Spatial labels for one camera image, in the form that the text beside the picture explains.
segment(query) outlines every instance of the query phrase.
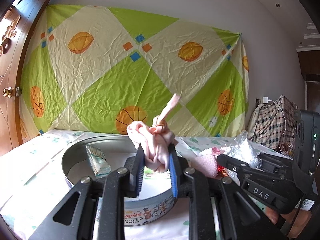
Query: clear plastic wrap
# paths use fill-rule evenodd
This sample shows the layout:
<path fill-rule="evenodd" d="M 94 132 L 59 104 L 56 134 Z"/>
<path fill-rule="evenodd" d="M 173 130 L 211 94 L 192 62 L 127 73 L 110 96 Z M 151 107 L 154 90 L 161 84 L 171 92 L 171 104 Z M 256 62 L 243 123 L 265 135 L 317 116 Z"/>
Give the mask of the clear plastic wrap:
<path fill-rule="evenodd" d="M 257 156 L 251 142 L 247 139 L 247 134 L 247 131 L 243 131 L 222 147 L 221 150 L 223 150 L 225 155 L 246 162 L 253 169 L 258 169 L 261 167 L 262 161 Z M 237 173 L 228 169 L 226 170 L 229 176 L 239 185 L 240 181 L 237 178 Z"/>
<path fill-rule="evenodd" d="M 103 151 L 88 144 L 85 145 L 85 148 L 89 163 L 96 177 L 102 178 L 107 176 L 111 172 L 111 167 L 107 163 Z"/>

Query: knotted pink cloth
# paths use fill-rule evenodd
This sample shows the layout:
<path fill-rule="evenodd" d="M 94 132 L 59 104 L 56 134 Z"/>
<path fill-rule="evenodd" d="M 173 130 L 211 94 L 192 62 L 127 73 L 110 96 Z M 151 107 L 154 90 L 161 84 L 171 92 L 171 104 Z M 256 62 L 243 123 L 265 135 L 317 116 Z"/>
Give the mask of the knotted pink cloth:
<path fill-rule="evenodd" d="M 170 143 L 175 143 L 175 135 L 164 120 L 169 112 L 178 104 L 180 96 L 174 94 L 161 114 L 153 118 L 151 127 L 141 121 L 133 121 L 127 127 L 129 138 L 136 149 L 141 144 L 145 154 L 145 166 L 154 172 L 166 172 L 169 169 Z"/>

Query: silver screw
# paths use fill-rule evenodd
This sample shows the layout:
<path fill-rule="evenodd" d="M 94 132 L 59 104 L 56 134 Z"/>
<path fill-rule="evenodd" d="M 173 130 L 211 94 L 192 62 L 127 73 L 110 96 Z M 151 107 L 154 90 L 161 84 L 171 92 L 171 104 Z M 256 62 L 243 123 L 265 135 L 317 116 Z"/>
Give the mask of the silver screw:
<path fill-rule="evenodd" d="M 194 168 L 188 167 L 184 171 L 186 174 L 194 174 L 196 170 Z"/>
<path fill-rule="evenodd" d="M 125 167 L 121 167 L 121 168 L 117 169 L 117 172 L 119 174 L 125 174 L 125 173 L 127 173 L 127 171 L 128 171 L 128 169 Z"/>
<path fill-rule="evenodd" d="M 232 182 L 232 179 L 230 177 L 223 177 L 222 182 L 224 184 L 230 184 Z"/>
<path fill-rule="evenodd" d="M 82 183 L 82 184 L 87 184 L 87 183 L 90 182 L 90 180 L 91 180 L 91 178 L 90 178 L 89 176 L 85 176 L 85 177 L 83 177 L 83 178 L 81 179 L 81 183 Z"/>

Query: door knob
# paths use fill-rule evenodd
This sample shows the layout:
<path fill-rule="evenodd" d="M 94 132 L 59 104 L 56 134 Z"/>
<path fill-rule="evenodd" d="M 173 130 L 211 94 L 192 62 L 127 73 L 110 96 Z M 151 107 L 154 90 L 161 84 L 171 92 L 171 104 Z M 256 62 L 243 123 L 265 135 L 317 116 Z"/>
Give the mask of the door knob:
<path fill-rule="evenodd" d="M 4 96 L 4 97 L 10 98 L 10 97 L 12 97 L 12 95 L 13 95 L 13 89 L 12 89 L 12 87 L 8 87 L 8 88 L 5 88 L 5 89 L 3 90 L 3 96 Z"/>

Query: plaid cloth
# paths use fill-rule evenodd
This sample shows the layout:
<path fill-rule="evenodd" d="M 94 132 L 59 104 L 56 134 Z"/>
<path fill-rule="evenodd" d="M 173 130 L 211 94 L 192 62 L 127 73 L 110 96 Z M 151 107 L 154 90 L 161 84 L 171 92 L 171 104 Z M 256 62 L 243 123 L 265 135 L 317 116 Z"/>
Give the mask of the plaid cloth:
<path fill-rule="evenodd" d="M 248 139 L 270 149 L 288 148 L 294 139 L 296 109 L 298 107 L 283 95 L 270 105 L 260 104 L 247 127 Z"/>

